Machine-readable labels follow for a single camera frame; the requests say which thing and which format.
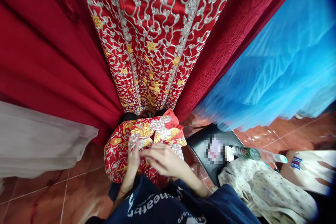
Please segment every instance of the hand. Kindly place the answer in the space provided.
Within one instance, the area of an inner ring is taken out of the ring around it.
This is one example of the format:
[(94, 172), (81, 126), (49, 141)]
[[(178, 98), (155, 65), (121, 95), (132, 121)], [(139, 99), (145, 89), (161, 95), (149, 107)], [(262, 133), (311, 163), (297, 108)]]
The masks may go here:
[(140, 165), (139, 145), (140, 141), (136, 143), (132, 152), (128, 153), (126, 173), (130, 177), (135, 177)]
[(140, 153), (149, 164), (161, 175), (183, 179), (191, 172), (189, 166), (168, 145), (157, 143)]

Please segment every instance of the black chair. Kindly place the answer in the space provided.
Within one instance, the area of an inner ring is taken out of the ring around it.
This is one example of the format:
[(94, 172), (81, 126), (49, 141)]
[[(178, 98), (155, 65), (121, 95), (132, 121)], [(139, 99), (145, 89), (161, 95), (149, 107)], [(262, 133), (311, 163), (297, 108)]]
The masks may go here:
[(206, 157), (208, 141), (215, 137), (221, 139), (225, 146), (244, 146), (233, 131), (223, 132), (219, 130), (215, 124), (209, 124), (205, 128), (190, 136), (187, 139), (187, 143), (196, 155), (199, 163), (207, 172), (213, 184), (220, 187), (217, 176), (221, 172), (222, 168), (227, 164), (225, 164), (225, 162), (223, 162), (223, 164), (211, 163)]

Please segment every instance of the white curtain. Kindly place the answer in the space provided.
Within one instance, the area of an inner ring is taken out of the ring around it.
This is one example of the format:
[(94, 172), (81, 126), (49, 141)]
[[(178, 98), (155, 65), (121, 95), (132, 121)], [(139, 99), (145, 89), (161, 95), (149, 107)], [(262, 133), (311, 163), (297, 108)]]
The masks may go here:
[(75, 166), (98, 129), (0, 101), (0, 178)]

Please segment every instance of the white patterned cloth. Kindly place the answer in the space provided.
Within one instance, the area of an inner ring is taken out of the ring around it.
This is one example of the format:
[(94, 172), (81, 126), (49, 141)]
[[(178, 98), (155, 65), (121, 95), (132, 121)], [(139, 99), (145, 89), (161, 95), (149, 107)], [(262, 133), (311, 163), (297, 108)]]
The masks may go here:
[(307, 223), (317, 214), (314, 199), (266, 164), (238, 158), (218, 175), (231, 185), (248, 208), (269, 223)]

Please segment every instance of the red fabric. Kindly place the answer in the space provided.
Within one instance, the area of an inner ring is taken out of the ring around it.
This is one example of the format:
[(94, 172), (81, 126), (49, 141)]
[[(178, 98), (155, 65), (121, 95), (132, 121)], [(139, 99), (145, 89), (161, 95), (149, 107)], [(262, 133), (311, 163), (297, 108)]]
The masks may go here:
[(145, 115), (174, 109), (227, 0), (87, 2), (121, 105)]
[(0, 98), (94, 126), (105, 144), (123, 110), (86, 1), (0, 0), (0, 20)]
[(183, 122), (285, 0), (228, 0), (177, 102)]
[[(104, 149), (105, 170), (112, 182), (123, 182), (128, 151), (132, 151), (138, 141), (140, 150), (158, 142), (167, 144), (182, 159), (181, 146), (187, 145), (183, 126), (179, 124), (172, 110), (167, 110), (163, 116), (125, 121), (116, 128)], [(138, 172), (145, 174), (160, 188), (168, 182), (168, 177), (160, 175), (144, 157), (140, 159)]]

